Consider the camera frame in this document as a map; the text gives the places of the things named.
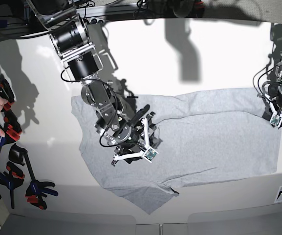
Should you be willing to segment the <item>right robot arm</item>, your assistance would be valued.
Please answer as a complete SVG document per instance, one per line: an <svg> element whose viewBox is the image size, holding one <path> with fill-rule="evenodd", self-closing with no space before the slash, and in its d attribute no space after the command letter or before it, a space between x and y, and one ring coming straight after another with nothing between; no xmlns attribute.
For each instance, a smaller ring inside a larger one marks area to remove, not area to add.
<svg viewBox="0 0 282 235"><path fill-rule="evenodd" d="M104 147L115 147L112 165L144 159L152 162L158 154L154 146L156 125L154 112L145 105L134 111L126 99L116 93L110 82L102 81L98 73L103 64L89 30L72 0L29 0L68 75L66 82L82 83L82 100L95 109L98 120L95 128Z"/></svg>

